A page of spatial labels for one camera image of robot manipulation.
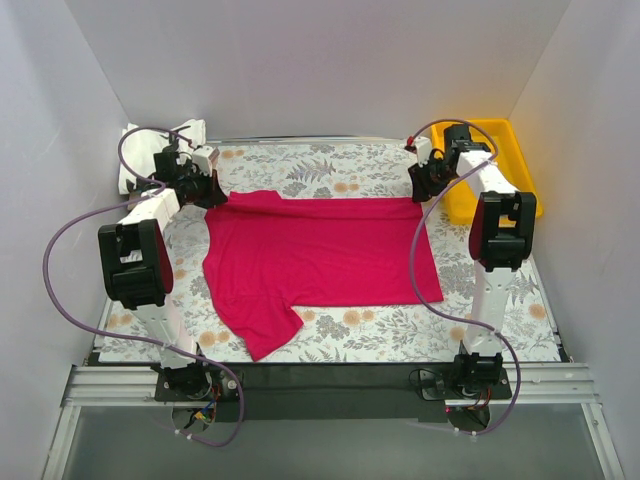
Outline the magenta t shirt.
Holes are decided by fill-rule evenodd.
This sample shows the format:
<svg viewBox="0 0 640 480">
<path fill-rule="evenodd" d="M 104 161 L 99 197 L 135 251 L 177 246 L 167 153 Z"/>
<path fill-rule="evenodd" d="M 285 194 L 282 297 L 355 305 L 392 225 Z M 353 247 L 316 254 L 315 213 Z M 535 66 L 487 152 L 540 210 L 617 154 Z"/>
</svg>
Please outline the magenta t shirt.
<svg viewBox="0 0 640 480">
<path fill-rule="evenodd" d="M 419 205 L 406 197 L 233 192 L 205 214 L 203 272 L 218 317 L 259 361 L 302 328 L 297 306 L 440 302 Z"/>
</svg>

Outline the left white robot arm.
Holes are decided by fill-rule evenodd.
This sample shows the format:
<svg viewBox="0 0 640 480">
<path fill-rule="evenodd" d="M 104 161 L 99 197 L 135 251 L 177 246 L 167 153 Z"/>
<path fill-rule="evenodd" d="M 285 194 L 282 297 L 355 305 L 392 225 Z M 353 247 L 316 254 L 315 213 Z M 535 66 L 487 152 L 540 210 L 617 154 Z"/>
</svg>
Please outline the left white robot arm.
<svg viewBox="0 0 640 480">
<path fill-rule="evenodd" d="M 131 212 L 116 224 L 98 231 L 106 292 L 132 312 L 150 338 L 159 342 L 161 374 L 168 388 L 189 399 L 205 398 L 213 377 L 194 357 L 201 353 L 196 340 L 171 299 L 174 276 L 163 231 L 184 205 L 211 208 L 227 201 L 215 162 L 219 150 L 197 148 L 179 161 L 177 151 L 154 155 L 153 180 L 166 184 L 159 192 L 151 184 Z"/>
</svg>

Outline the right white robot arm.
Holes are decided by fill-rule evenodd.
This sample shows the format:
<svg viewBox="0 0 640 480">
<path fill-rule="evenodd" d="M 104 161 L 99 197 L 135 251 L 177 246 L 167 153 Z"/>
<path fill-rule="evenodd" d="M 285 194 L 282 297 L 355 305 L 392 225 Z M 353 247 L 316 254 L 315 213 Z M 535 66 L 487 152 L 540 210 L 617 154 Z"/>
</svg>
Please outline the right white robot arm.
<svg viewBox="0 0 640 480">
<path fill-rule="evenodd" d="M 449 120 L 438 149 L 416 132 L 405 143 L 416 162 L 408 172 L 412 200 L 435 205 L 453 187 L 465 182 L 477 199 L 468 248 L 475 269 L 470 318 L 460 349 L 446 369 L 442 386 L 464 397 L 475 397 L 502 384 L 502 333 L 509 288 L 531 254 L 537 198 L 518 190 L 498 168 L 499 148 L 486 135 L 475 141 L 476 125 Z"/>
</svg>

